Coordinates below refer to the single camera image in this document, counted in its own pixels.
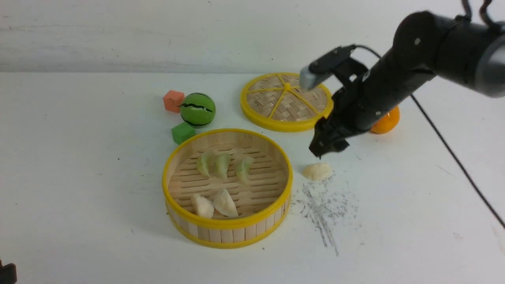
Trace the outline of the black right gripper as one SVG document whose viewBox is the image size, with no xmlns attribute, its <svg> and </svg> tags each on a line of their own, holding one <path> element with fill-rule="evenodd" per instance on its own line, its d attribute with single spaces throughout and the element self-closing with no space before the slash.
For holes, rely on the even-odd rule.
<svg viewBox="0 0 505 284">
<path fill-rule="evenodd" d="M 328 117 L 314 126 L 310 152 L 319 159 L 328 153 L 344 151 L 348 138 L 361 135 L 373 126 L 373 90 L 364 85 L 342 87 L 333 96 L 333 109 Z"/>
</svg>

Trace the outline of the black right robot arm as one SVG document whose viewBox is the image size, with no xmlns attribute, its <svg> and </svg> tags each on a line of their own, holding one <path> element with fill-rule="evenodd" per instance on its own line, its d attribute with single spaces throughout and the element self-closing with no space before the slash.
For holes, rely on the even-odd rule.
<svg viewBox="0 0 505 284">
<path fill-rule="evenodd" d="M 368 132 L 435 76 L 488 97 L 503 97 L 504 39 L 504 27 L 498 24 L 421 11 L 402 20 L 392 47 L 371 68 L 352 59 L 358 45 L 327 52 L 300 72 L 305 90 L 331 75 L 343 84 L 332 96 L 330 115 L 314 126 L 311 153 L 321 157 L 345 150 L 347 138 Z"/>
</svg>

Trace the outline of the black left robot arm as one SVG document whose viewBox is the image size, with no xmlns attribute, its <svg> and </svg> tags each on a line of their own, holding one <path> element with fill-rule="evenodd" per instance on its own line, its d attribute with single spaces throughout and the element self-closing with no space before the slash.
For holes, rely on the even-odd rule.
<svg viewBox="0 0 505 284">
<path fill-rule="evenodd" d="M 0 261 L 0 284 L 16 284 L 17 268 L 14 263 L 2 264 Z"/>
</svg>

